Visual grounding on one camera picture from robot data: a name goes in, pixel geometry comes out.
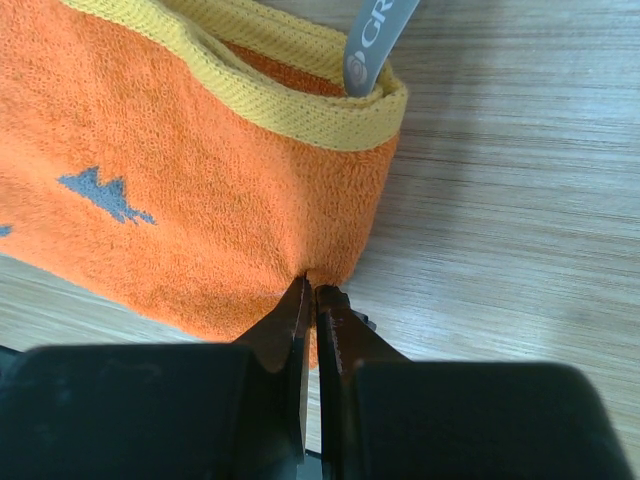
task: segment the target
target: light wood floor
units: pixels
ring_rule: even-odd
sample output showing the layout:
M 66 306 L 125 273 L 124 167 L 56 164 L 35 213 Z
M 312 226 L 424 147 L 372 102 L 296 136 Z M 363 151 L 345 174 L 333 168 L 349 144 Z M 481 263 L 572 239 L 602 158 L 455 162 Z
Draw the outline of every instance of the light wood floor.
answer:
M 270 3 L 346 31 L 361 2 Z M 578 366 L 636 471 L 639 52 L 640 1 L 424 2 L 393 54 L 412 97 L 347 286 L 411 358 Z M 176 340 L 191 339 L 0 257 L 2 344 Z

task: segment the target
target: yellow towel border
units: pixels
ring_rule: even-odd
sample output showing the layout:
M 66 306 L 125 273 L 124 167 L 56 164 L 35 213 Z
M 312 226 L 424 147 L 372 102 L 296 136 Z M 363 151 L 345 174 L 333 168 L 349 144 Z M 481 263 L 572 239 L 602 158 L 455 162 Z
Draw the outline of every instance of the yellow towel border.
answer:
M 338 151 L 375 148 L 400 129 L 408 93 L 387 64 L 363 98 L 287 88 L 253 69 L 222 41 L 343 86 L 346 35 L 252 0 L 62 0 L 163 45 L 238 115 L 272 132 Z

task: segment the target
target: orange terry fabric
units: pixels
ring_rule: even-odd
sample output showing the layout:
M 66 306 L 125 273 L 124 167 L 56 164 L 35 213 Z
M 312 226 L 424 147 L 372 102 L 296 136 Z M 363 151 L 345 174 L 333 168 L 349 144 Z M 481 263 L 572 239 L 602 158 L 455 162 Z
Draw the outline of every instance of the orange terry fabric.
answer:
M 55 0 L 2 2 L 0 25 L 0 251 L 212 341 L 298 275 L 350 275 L 397 137 L 340 151 L 270 131 L 164 46 Z M 224 43 L 287 88 L 343 96 Z

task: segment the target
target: folded cloth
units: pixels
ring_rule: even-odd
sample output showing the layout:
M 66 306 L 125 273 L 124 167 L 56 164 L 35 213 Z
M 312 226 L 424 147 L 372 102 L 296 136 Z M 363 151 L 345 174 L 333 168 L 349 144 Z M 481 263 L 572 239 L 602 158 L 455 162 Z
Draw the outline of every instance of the folded cloth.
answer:
M 0 251 L 207 340 L 350 275 L 407 91 L 248 0 L 0 4 Z

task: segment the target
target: wooden surface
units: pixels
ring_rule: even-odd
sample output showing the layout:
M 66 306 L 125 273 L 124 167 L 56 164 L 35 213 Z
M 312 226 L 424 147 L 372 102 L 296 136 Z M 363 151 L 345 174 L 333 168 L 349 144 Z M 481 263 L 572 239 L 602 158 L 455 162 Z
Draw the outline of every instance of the wooden surface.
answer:
M 360 1 L 269 3 L 346 31 Z M 636 471 L 639 52 L 640 1 L 424 2 L 392 57 L 412 96 L 347 286 L 411 358 L 578 366 Z M 0 322 L 16 348 L 189 338 L 6 257 Z

